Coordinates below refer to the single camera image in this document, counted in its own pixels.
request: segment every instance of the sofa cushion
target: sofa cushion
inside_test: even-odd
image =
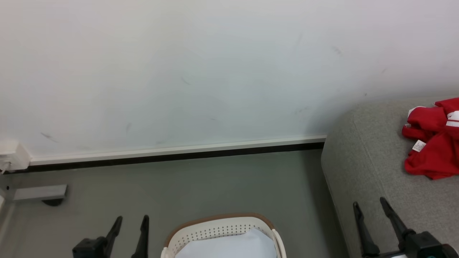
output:
[[[432,181],[405,172],[414,145],[401,129],[408,110],[449,97],[363,104],[343,115],[328,134],[322,167],[351,257],[361,257],[352,203],[381,252],[397,250],[397,238],[379,203],[384,196],[415,231],[429,231],[459,250],[459,176]]]

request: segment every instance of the gray floor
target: gray floor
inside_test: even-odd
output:
[[[144,214],[150,257],[177,225],[220,213],[256,212],[279,231],[290,258],[346,257],[320,167],[321,150],[215,157],[14,175],[21,187],[69,184],[59,207],[6,205],[2,258],[70,258],[83,238],[104,236],[123,216],[113,258],[130,257]]]

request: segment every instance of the power outlet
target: power outlet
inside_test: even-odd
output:
[[[0,169],[10,162],[6,170],[26,169],[30,163],[30,155],[17,141],[9,140],[0,143]]]

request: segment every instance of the red cloth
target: red cloth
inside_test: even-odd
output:
[[[410,174],[441,179],[459,174],[459,98],[438,101],[436,107],[416,107],[403,126],[406,138],[421,140],[426,146],[412,150],[405,160]]]

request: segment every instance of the perforated basket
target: perforated basket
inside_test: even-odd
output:
[[[284,243],[274,225],[257,213],[236,213],[197,219],[180,225],[169,234],[161,258],[175,258],[175,255],[191,241],[235,236],[256,228],[274,242],[278,258],[286,258]]]

